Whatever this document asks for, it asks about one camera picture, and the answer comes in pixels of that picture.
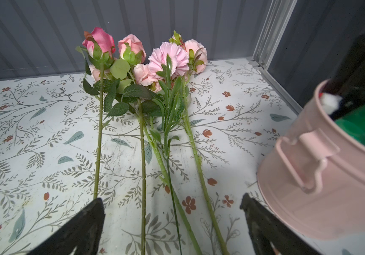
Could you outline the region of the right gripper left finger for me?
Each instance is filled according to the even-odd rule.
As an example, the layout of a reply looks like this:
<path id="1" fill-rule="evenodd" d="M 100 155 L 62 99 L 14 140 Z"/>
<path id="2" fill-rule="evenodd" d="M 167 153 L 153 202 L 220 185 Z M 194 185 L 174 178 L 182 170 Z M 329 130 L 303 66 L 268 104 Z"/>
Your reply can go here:
<path id="1" fill-rule="evenodd" d="M 103 201 L 96 198 L 29 254 L 96 255 L 105 216 Z"/>

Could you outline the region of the pink carnation stem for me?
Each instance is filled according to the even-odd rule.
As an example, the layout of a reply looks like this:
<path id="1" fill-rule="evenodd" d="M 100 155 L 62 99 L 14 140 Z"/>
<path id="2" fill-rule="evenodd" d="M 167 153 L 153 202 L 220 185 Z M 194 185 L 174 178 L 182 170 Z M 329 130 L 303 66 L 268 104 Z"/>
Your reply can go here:
<path id="1" fill-rule="evenodd" d="M 182 86 L 185 73 L 189 70 L 189 55 L 186 50 L 174 42 L 163 42 L 155 48 L 149 57 L 148 68 L 158 80 L 162 95 L 154 99 L 162 114 L 163 139 L 162 156 L 166 164 L 166 180 L 170 189 L 172 209 L 175 215 L 179 251 L 181 248 L 179 220 L 177 216 L 176 196 L 174 194 L 170 173 L 170 146 L 177 137 L 169 138 L 171 130 L 179 124 L 183 111 Z"/>

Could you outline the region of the pink multi bloom peony stem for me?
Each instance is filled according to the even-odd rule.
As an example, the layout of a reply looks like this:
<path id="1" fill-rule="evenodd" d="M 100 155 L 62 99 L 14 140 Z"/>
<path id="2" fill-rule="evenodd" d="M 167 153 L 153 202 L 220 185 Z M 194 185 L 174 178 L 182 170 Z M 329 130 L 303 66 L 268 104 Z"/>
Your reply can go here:
<path id="1" fill-rule="evenodd" d="M 190 97 L 190 91 L 191 91 L 188 85 L 190 84 L 190 79 L 192 77 L 199 75 L 200 73 L 205 71 L 206 65 L 208 63 L 207 50 L 200 42 L 198 42 L 195 39 L 184 41 L 182 36 L 176 31 L 173 32 L 173 36 L 169 39 L 169 42 L 179 46 L 182 50 L 185 51 L 184 57 L 178 59 L 178 66 L 175 72 L 175 76 L 183 77 L 183 82 L 184 82 L 183 95 L 185 97 L 184 102 L 185 106 L 188 107 L 190 104 L 190 102 L 188 101 L 188 97 Z M 183 114 L 182 117 L 183 127 L 185 129 L 186 134 L 188 135 L 189 144 L 194 154 L 194 160 L 200 181 L 200 186 L 202 188 L 203 196 L 206 201 L 207 209 L 211 219 L 211 233 L 215 233 L 216 235 L 216 238 L 219 242 L 219 248 L 221 254 L 228 255 L 229 252 L 227 249 L 227 245 L 223 239 L 221 230 L 218 226 L 218 221 L 213 209 L 213 204 L 206 187 L 205 175 L 202 169 L 202 157 L 198 153 L 198 149 L 196 147 L 195 138 L 192 131 L 193 125 L 190 120 L 190 117 L 194 116 L 195 114 L 202 114 L 202 115 L 206 114 L 204 108 L 200 106 L 199 102 L 196 102 L 196 105 L 198 107 L 198 111 L 192 114 L 186 111 Z"/>

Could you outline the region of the pale pink rose stem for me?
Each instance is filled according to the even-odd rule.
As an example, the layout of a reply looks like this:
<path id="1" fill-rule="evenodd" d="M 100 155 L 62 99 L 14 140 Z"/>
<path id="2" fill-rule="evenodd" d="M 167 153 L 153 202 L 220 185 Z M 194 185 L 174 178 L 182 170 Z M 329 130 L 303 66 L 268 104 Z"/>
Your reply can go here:
<path id="1" fill-rule="evenodd" d="M 118 42 L 119 58 L 110 67 L 112 76 L 120 80 L 118 103 L 108 108 L 108 116 L 122 115 L 128 107 L 133 113 L 140 127 L 142 186 L 141 186 L 141 254 L 146 254 L 146 162 L 145 162 L 145 121 L 143 115 L 142 99 L 150 98 L 148 85 L 144 80 L 149 76 L 143 64 L 146 53 L 142 42 L 133 34 L 126 36 Z"/>

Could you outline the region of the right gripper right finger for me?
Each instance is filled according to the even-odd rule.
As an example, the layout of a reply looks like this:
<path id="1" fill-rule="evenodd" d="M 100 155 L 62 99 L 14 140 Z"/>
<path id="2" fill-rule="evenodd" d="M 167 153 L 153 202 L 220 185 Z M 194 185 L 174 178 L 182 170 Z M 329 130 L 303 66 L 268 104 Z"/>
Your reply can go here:
<path id="1" fill-rule="evenodd" d="M 245 213 L 255 254 L 273 255 L 274 250 L 281 255 L 319 254 L 249 194 L 243 195 L 240 209 Z"/>

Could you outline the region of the hot pink rose stem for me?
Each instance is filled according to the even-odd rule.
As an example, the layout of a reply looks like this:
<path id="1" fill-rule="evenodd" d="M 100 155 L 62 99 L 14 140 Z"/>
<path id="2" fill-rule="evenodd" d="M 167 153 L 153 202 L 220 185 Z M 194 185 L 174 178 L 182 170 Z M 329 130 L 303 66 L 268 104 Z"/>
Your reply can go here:
<path id="1" fill-rule="evenodd" d="M 101 149 L 102 149 L 102 131 L 103 131 L 103 101 L 104 101 L 104 76 L 105 70 L 110 68 L 114 63 L 113 53 L 116 51 L 113 37 L 106 33 L 102 28 L 96 27 L 93 31 L 84 32 L 84 41 L 76 50 L 84 55 L 85 72 L 92 76 L 93 72 L 90 69 L 90 64 L 99 71 L 100 88 L 95 89 L 87 80 L 83 80 L 84 91 L 92 96 L 95 96 L 99 101 L 99 122 L 98 122 L 98 138 L 96 149 L 95 163 L 95 180 L 93 189 L 93 198 L 97 199 L 99 194 L 100 168 L 101 168 Z"/>

